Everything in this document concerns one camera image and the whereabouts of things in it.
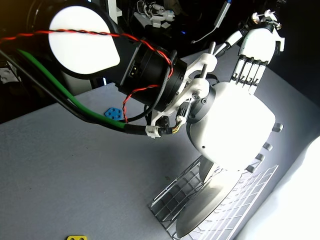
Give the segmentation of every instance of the blue object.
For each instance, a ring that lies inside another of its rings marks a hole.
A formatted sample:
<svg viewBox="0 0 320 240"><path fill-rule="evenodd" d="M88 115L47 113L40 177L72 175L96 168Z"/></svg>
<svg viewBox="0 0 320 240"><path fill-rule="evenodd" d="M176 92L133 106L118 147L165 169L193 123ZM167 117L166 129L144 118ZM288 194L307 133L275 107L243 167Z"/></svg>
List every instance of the blue object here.
<svg viewBox="0 0 320 240"><path fill-rule="evenodd" d="M122 110L115 107L110 107L104 115L112 120L121 120L122 119Z"/></svg>

